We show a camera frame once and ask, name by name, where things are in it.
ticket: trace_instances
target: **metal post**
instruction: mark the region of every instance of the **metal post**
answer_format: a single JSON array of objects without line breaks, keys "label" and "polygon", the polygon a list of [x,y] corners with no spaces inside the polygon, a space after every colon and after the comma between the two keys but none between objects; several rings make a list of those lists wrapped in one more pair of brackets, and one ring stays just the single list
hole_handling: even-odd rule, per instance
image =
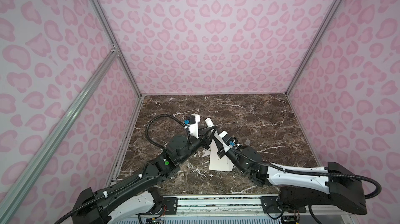
[{"label": "metal post", "polygon": [[128,67],[125,57],[123,56],[122,52],[120,51],[121,48],[119,47],[118,42],[114,36],[114,33],[111,30],[110,24],[107,21],[107,18],[102,10],[99,0],[89,0],[89,1],[93,7],[94,12],[96,13],[97,17],[99,18],[100,24],[103,26],[103,29],[104,29],[108,39],[110,40],[110,43],[113,45],[113,47],[117,48],[117,52],[119,53],[118,58],[120,59],[120,61],[122,63],[124,72],[127,75],[128,80],[130,81],[131,85],[133,86],[137,97],[140,98],[142,96],[142,94],[140,93],[140,90],[138,88],[138,85],[135,82],[133,74]]},{"label": "metal post", "polygon": [[112,50],[89,79],[77,98],[73,101],[53,132],[46,138],[42,147],[29,162],[22,175],[13,184],[6,197],[0,203],[0,224],[7,224],[24,201],[25,197],[39,178],[48,161],[53,157],[60,143],[67,136],[75,120],[84,109],[108,69],[116,60],[117,53]]},{"label": "metal post", "polygon": [[311,60],[311,57],[313,56],[315,48],[318,46],[318,44],[322,40],[330,23],[333,21],[333,18],[336,15],[336,12],[339,10],[339,8],[343,2],[344,2],[344,0],[333,0],[332,4],[330,5],[330,7],[328,9],[328,12],[326,13],[325,18],[323,19],[323,21],[321,23],[321,26],[319,27],[317,33],[315,34],[315,37],[312,40],[310,46],[308,47],[306,54],[304,54],[303,60],[301,61],[298,69],[294,73],[293,79],[290,82],[289,87],[287,88],[287,91],[285,93],[286,95],[289,95],[293,91],[293,88],[295,87],[297,81],[299,80],[300,75],[302,74],[303,70],[307,66],[308,62]]}]

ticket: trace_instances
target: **enclosure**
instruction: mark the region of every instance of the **enclosure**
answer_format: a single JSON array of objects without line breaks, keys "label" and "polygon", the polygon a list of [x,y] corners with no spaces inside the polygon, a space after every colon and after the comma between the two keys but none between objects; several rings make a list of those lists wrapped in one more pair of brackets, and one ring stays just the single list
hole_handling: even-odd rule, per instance
[{"label": "enclosure", "polygon": [[[161,152],[154,116],[196,113],[266,161],[377,180],[368,214],[347,218],[397,223],[399,14],[399,0],[0,0],[0,222],[55,222]],[[159,191],[279,191],[209,161],[199,150]]]}]

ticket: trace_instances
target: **brown marble tabletop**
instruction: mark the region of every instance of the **brown marble tabletop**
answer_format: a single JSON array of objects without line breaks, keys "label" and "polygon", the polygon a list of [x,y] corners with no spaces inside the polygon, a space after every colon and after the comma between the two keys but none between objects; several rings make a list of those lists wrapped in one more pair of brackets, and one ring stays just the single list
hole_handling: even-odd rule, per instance
[{"label": "brown marble tabletop", "polygon": [[[220,130],[237,137],[239,143],[250,146],[264,161],[296,167],[316,167],[317,163],[303,132],[283,94],[271,95],[191,95],[146,96],[129,143],[119,178],[132,175],[147,160],[160,154],[161,149],[146,141],[144,129],[158,114],[172,114],[182,119],[197,113],[201,125],[210,117]],[[184,130],[170,119],[153,123],[152,140],[165,145]],[[163,195],[174,194],[267,194],[278,188],[256,187],[237,168],[231,172],[209,170],[210,151],[200,148],[188,158],[181,170],[157,187]]]}]

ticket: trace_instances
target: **slotted metal panel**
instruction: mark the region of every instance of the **slotted metal panel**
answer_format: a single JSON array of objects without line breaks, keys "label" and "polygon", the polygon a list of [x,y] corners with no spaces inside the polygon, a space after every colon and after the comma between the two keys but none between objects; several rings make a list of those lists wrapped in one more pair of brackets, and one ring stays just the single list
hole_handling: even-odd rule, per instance
[{"label": "slotted metal panel", "polygon": [[[127,218],[117,224],[138,224],[137,218]],[[269,217],[166,217],[164,224],[282,224]]]}]

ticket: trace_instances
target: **pink leopard print wall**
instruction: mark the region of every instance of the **pink leopard print wall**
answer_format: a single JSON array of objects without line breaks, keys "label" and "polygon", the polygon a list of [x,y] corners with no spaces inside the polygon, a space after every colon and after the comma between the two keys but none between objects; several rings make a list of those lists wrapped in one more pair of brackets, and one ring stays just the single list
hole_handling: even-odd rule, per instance
[{"label": "pink leopard print wall", "polygon": [[290,95],[324,164],[382,185],[361,224],[400,220],[399,15],[399,0],[346,0]]},{"label": "pink leopard print wall", "polygon": [[0,0],[0,201],[109,51],[88,0]]},{"label": "pink leopard print wall", "polygon": [[103,188],[136,101],[116,60],[10,223],[52,224],[82,190]]},{"label": "pink leopard print wall", "polygon": [[100,0],[142,93],[286,91],[332,0]]}]

